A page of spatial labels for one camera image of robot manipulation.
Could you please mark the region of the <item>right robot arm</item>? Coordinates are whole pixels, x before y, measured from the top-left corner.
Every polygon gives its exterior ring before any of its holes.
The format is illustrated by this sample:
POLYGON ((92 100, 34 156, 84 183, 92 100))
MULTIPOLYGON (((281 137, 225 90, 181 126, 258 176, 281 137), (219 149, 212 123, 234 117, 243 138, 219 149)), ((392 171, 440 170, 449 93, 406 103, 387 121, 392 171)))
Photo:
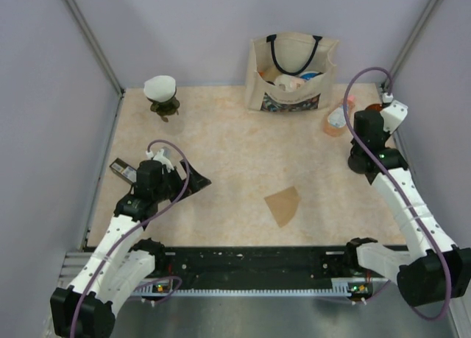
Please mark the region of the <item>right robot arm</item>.
POLYGON ((460 248, 443 231, 420 196, 405 158, 387 147, 391 132, 406 112, 393 116, 366 109, 353 116, 348 166, 364 175, 384 199, 406 240, 407 253, 397 253, 372 238, 346 245, 345 270, 354 276, 371 270, 396 284, 411 307, 443 302, 465 294, 470 283, 470 249, 460 248))

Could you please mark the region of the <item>olive green coffee dripper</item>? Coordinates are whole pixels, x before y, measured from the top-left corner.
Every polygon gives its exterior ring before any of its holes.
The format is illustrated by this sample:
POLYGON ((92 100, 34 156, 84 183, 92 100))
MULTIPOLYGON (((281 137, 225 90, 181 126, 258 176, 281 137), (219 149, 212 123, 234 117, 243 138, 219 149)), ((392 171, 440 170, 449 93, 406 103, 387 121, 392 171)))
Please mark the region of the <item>olive green coffee dripper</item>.
POLYGON ((180 101, 176 98, 176 93, 174 93, 171 98, 164 102, 159 102, 150 98, 148 98, 148 100, 151 102, 150 110, 159 116, 166 117, 178 114, 180 101))

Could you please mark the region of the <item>white paper coffee filter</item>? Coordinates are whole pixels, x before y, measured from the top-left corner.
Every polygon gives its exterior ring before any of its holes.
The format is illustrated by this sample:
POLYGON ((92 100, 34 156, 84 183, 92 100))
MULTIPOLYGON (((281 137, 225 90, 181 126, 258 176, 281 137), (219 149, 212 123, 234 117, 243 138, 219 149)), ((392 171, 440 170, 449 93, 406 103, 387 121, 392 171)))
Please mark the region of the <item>white paper coffee filter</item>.
POLYGON ((176 94, 176 80, 168 75, 158 75, 144 83, 144 95, 156 102, 166 102, 176 94))

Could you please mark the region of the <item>brown coffee dripper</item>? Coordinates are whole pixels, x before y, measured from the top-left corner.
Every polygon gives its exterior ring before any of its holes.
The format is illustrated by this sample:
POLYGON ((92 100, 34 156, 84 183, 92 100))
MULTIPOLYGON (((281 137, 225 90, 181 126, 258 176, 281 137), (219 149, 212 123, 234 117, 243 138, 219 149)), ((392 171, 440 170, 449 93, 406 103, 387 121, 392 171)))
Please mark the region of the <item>brown coffee dripper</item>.
POLYGON ((371 104, 371 105, 369 105, 365 108, 365 110, 373 110, 373 111, 377 111, 377 112, 381 112, 382 109, 383 109, 383 106, 380 103, 371 104))

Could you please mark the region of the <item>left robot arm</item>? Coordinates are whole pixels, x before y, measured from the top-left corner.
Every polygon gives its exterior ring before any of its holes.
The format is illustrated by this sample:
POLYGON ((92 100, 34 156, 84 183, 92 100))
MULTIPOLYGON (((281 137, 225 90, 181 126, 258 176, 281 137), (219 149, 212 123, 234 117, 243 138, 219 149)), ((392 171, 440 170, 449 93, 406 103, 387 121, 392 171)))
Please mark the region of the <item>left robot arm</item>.
POLYGON ((211 184, 189 163, 181 178, 171 162, 159 157, 142 161, 130 191, 116 204, 106 234, 88 262, 66 288, 50 298, 54 332, 59 337, 109 337, 121 307, 146 276, 162 275, 167 260, 161 244, 142 240, 148 219, 211 184))

